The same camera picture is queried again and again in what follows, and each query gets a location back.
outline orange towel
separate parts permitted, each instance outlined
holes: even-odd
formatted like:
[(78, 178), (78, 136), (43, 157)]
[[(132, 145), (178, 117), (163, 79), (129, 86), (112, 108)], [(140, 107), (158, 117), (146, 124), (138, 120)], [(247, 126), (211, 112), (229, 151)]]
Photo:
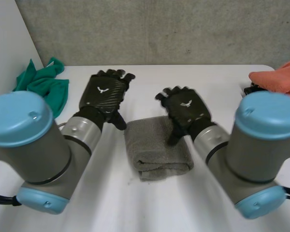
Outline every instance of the orange towel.
[(251, 72), (249, 78), (261, 88), (290, 95), (290, 61), (275, 71)]

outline light blue cap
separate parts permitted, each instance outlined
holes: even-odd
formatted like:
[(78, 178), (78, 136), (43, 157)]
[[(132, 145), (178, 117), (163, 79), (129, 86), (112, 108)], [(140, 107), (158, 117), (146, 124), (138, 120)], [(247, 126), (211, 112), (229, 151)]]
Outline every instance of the light blue cap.
[(49, 130), (52, 123), (52, 111), (39, 95), (29, 91), (0, 95), (1, 147), (34, 142)]
[(274, 186), (257, 192), (235, 205), (235, 208), (247, 219), (255, 219), (277, 209), (286, 199), (281, 186)]
[(51, 193), (24, 187), (20, 188), (16, 199), (25, 206), (49, 214), (61, 214), (70, 201)]
[(247, 95), (236, 111), (235, 124), (258, 139), (290, 138), (290, 96), (268, 91)]

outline table surface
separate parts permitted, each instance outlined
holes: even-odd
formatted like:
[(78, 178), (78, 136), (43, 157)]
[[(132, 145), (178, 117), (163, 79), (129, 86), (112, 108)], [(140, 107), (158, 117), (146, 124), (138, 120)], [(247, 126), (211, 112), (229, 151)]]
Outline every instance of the table surface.
[[(131, 120), (166, 115), (154, 97), (165, 87), (188, 86), (202, 96), (213, 120), (231, 131), (234, 112), (248, 86), (248, 74), (264, 65), (70, 66), (58, 76), (70, 80), (69, 99), (57, 123), (78, 110), (85, 86), (99, 70), (136, 75), (120, 113)], [(65, 211), (57, 216), (27, 207), (0, 205), (0, 232), (290, 232), (290, 200), (255, 220), (244, 219), (186, 141), (195, 163), (182, 176), (141, 182), (128, 162), (122, 131), (106, 124), (102, 138)], [(290, 160), (277, 177), (290, 187)], [(14, 196), (22, 179), (0, 162), (0, 194)]]

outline green cloth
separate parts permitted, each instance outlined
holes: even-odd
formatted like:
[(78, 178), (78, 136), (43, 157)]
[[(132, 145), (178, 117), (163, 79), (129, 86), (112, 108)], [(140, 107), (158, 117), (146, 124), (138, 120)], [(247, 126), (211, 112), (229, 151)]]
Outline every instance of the green cloth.
[(62, 73), (64, 65), (52, 57), (46, 68), (36, 70), (32, 60), (27, 69), (17, 79), (13, 91), (31, 91), (39, 94), (53, 111), (54, 118), (58, 117), (68, 100), (69, 80), (58, 80), (55, 77)]

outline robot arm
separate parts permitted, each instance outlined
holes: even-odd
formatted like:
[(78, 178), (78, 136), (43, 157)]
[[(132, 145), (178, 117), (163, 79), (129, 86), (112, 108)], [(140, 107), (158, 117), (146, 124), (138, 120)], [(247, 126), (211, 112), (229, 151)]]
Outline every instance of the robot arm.
[(211, 121), (192, 89), (175, 87), (156, 96), (174, 122), (177, 141), (190, 135), (196, 150), (241, 214), (266, 215), (285, 200), (275, 177), (290, 158), (290, 97), (258, 92), (245, 97), (236, 112), (231, 136)]
[(64, 210), (104, 122), (119, 130), (126, 128), (118, 109), (135, 76), (129, 73), (122, 78), (123, 74), (123, 70), (108, 70), (92, 75), (79, 112), (61, 131), (36, 94), (24, 91), (0, 96), (0, 160), (25, 180), (16, 196), (21, 204), (50, 214)]

